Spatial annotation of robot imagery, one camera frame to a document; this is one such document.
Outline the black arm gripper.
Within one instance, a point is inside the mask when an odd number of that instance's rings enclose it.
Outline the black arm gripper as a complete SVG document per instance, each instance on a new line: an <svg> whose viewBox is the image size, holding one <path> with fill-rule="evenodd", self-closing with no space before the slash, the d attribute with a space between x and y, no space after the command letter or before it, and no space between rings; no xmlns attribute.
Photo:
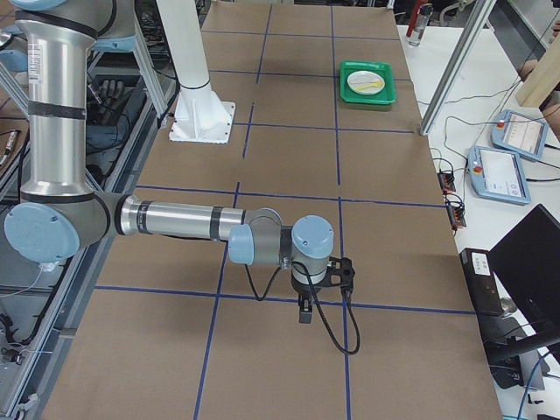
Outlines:
<svg viewBox="0 0 560 420"><path fill-rule="evenodd" d="M312 304L318 301L317 298L312 297L312 289L315 290L315 293L319 293L323 289L323 285L321 283L314 284L311 288L308 284L300 283L296 279L291 280L291 285L298 294L298 322L300 324L310 324L312 322Z"/></svg>

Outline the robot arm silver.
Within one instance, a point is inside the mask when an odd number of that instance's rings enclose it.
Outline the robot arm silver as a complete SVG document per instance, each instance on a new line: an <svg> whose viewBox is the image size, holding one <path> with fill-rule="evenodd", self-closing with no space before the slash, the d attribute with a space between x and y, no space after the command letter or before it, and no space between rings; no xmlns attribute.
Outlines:
<svg viewBox="0 0 560 420"><path fill-rule="evenodd" d="M15 8L27 40L31 176L4 221L9 244L31 261L54 263L115 235L225 242L234 263L290 270L299 319L309 322L334 272L327 220L308 215L286 226L268 208L162 203L87 184L87 57L110 42L132 48L134 3L17 1Z"/></svg>

